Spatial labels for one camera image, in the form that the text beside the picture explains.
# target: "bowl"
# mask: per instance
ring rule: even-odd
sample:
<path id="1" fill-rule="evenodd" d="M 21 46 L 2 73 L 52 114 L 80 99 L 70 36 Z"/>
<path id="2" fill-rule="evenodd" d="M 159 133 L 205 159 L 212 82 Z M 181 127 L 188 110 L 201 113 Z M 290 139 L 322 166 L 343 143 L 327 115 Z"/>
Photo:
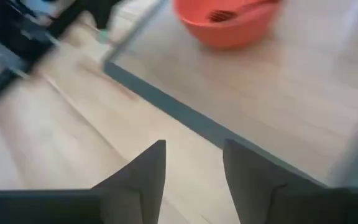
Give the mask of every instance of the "bowl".
<path id="1" fill-rule="evenodd" d="M 261 4 L 236 18 L 210 22 L 215 10 L 239 11 L 245 4 L 265 0 L 174 0 L 176 15 L 200 42 L 220 49 L 235 49 L 261 39 L 275 20 L 282 1 Z"/>

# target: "orange bowl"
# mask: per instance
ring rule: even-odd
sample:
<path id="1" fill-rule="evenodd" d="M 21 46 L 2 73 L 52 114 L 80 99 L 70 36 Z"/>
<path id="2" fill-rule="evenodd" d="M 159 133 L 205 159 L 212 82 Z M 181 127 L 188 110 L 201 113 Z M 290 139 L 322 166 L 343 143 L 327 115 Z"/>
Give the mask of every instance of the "orange bowl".
<path id="1" fill-rule="evenodd" d="M 282 1 L 262 4 L 225 22 L 211 23 L 215 10 L 235 11 L 248 3 L 264 0 L 175 0 L 177 16 L 200 42 L 222 49 L 239 48 L 260 39 L 269 30 Z"/>

